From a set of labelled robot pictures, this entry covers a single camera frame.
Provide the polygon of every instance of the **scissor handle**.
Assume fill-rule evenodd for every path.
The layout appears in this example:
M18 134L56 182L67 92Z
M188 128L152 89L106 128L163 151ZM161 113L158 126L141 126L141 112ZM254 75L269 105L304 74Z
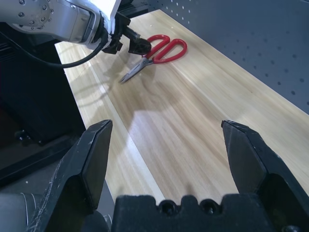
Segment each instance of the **scissor handle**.
M161 59L164 55L166 55L176 45L181 45L183 47L183 50L180 53L178 53L178 54L176 54L172 57L169 57L169 58L166 58L166 59ZM158 53L158 55L156 55L153 58L153 62L154 62L154 64L163 64L163 63L174 61L176 59L179 59L183 55L185 55L187 50L188 50L188 45L185 41L183 41L181 39L173 39L161 52Z
M147 59L150 59L157 51L159 51L162 47L167 45L170 42L170 38L167 35L153 35L152 37L148 38L149 42L155 41L155 40L163 40L160 43L158 43L156 46L154 46L149 53L144 55L143 57L146 57Z

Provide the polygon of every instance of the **metal blade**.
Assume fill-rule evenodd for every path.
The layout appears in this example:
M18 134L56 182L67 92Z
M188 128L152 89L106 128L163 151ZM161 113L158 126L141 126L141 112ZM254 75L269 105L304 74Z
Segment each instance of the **metal blade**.
M152 60L148 60L147 58L142 58L141 61L134 66L121 80L119 81L121 84L130 80L133 76L138 74L143 68L147 65L152 64Z

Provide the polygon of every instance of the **scissors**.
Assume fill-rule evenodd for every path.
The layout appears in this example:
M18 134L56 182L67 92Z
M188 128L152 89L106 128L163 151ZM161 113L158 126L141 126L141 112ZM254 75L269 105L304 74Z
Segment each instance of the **scissors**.
M127 82L130 80L133 76L138 74L143 68L145 68L147 65L150 64L163 64L167 62L171 62L174 60L177 60L185 55L185 53L188 50L188 46L185 41L181 39L173 39L170 41L170 37L167 35L154 35L148 39L149 42L155 41L155 40L162 40L159 44L154 46L151 51L142 56L142 59L140 62L137 63L137 65L134 66L133 69L131 69L121 80L120 83L123 84L124 82ZM161 48L163 48L165 45L167 45L162 51L160 51L157 55L155 55L152 59L150 59L151 56L153 56L157 51L159 51ZM181 45L183 47L183 50L166 59L162 59L164 55L166 55L170 50L172 50L176 45Z

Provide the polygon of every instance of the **pegboard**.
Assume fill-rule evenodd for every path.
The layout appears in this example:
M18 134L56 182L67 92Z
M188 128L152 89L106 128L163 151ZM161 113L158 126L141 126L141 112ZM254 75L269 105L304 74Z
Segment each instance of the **pegboard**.
M309 2L149 0L156 9L309 113Z

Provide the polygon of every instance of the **light wood surface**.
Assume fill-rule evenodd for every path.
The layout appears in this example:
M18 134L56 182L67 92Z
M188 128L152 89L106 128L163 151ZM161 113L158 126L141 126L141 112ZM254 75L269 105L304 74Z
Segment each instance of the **light wood surface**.
M188 52L169 64L150 65L131 81L118 81L140 59L127 52L100 53L66 69L86 127L103 119L114 126L106 180L119 194L151 194L179 203L185 194L220 202L237 192L222 129L231 119L258 131L309 193L309 116L185 27L155 11L132 19L144 38L165 34L187 42ZM91 50L59 43L61 61Z

